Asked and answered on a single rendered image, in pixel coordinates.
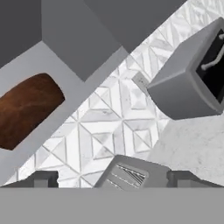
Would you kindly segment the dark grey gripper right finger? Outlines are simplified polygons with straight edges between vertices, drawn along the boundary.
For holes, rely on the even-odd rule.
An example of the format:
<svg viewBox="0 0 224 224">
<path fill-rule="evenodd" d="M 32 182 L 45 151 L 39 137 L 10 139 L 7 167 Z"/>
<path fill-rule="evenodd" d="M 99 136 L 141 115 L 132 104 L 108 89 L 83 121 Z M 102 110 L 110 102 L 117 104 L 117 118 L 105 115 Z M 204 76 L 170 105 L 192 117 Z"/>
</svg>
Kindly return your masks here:
<svg viewBox="0 0 224 224">
<path fill-rule="evenodd" d="M 168 187 L 182 188 L 203 188 L 203 187 L 221 187 L 213 182 L 198 178 L 190 171 L 168 171 L 166 174 Z"/>
</svg>

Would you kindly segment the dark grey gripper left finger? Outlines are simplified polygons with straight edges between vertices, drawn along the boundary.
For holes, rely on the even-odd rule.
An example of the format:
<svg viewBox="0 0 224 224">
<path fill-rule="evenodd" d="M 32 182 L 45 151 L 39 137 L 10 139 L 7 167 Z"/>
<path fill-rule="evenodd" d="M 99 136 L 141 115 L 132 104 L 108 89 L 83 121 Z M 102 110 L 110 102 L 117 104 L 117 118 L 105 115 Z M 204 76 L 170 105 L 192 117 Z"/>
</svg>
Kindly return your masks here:
<svg viewBox="0 0 224 224">
<path fill-rule="evenodd" d="M 22 179 L 6 185 L 6 187 L 21 187 L 21 188 L 58 188 L 59 173 L 57 171 L 35 171 L 26 179 Z"/>
</svg>

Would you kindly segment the grey toaster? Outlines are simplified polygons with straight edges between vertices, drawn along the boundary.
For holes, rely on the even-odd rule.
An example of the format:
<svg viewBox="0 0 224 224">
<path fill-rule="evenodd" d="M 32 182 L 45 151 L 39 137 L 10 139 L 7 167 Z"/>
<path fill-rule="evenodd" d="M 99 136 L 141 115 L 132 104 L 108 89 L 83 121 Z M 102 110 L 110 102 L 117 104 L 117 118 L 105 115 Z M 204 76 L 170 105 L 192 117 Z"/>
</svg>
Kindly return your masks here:
<svg viewBox="0 0 224 224">
<path fill-rule="evenodd" d="M 94 188 L 137 191 L 149 187 L 167 187 L 167 166 L 139 158 L 116 155 L 97 180 Z"/>
</svg>

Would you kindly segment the brown bread loaf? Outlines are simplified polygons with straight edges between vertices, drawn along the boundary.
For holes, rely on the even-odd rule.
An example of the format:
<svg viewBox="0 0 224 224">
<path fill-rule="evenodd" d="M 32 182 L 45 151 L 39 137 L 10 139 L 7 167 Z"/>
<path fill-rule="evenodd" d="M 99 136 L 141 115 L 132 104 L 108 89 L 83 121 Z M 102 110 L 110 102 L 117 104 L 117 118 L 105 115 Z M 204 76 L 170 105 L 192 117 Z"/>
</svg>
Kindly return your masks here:
<svg viewBox="0 0 224 224">
<path fill-rule="evenodd" d="M 21 81 L 0 98 L 0 148 L 13 151 L 65 96 L 48 73 Z"/>
</svg>

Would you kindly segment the grey microwave oven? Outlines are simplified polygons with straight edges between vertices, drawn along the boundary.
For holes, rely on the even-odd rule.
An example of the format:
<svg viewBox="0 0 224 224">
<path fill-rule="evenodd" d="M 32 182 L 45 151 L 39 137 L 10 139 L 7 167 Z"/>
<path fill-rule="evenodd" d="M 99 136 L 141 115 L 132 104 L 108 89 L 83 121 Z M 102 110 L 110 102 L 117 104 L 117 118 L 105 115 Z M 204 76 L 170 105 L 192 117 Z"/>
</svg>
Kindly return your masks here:
<svg viewBox="0 0 224 224">
<path fill-rule="evenodd" d="M 224 111 L 224 18 L 183 41 L 148 87 L 157 107 L 173 120 Z"/>
</svg>

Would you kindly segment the grey wall socket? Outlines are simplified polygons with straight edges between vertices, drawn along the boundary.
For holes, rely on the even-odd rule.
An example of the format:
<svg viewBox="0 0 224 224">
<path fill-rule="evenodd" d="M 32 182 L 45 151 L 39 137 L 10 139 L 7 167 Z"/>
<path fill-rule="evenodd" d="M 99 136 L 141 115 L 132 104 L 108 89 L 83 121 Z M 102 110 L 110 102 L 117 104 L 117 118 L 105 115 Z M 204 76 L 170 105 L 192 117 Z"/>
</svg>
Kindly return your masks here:
<svg viewBox="0 0 224 224">
<path fill-rule="evenodd" d="M 148 87 L 150 83 L 141 72 L 136 73 L 132 80 L 145 95 L 149 94 Z"/>
</svg>

